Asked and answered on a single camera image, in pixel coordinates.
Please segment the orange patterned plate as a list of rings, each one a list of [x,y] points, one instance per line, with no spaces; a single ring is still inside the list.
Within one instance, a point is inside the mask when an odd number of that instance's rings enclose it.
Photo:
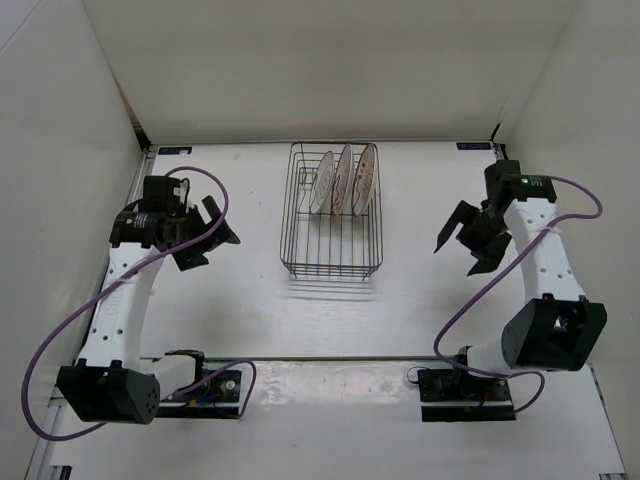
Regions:
[[[359,157],[354,177],[352,213],[355,216],[362,215],[368,207],[374,193],[376,169],[376,147],[374,144],[368,144]]]

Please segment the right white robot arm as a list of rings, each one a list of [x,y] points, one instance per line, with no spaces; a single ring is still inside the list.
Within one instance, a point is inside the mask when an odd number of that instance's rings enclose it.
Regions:
[[[578,371],[606,322],[603,304],[588,299],[570,265],[558,226],[557,176],[485,172],[481,206],[460,202],[437,236],[455,237],[475,258],[473,275],[495,276],[445,324],[438,340],[510,272],[519,269],[524,305],[497,340],[470,346],[448,359],[449,387],[460,399],[480,393],[487,378],[543,371]]]

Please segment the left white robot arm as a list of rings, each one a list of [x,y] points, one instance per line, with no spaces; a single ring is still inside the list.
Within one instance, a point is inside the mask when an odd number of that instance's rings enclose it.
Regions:
[[[84,422],[148,424],[162,402],[192,406],[211,397],[213,376],[197,350],[140,355],[152,287],[166,256],[180,271],[208,263],[206,253],[239,239],[215,200],[197,206],[169,190],[147,194],[121,211],[109,237],[109,269],[90,332],[77,359],[60,368],[56,385]]]

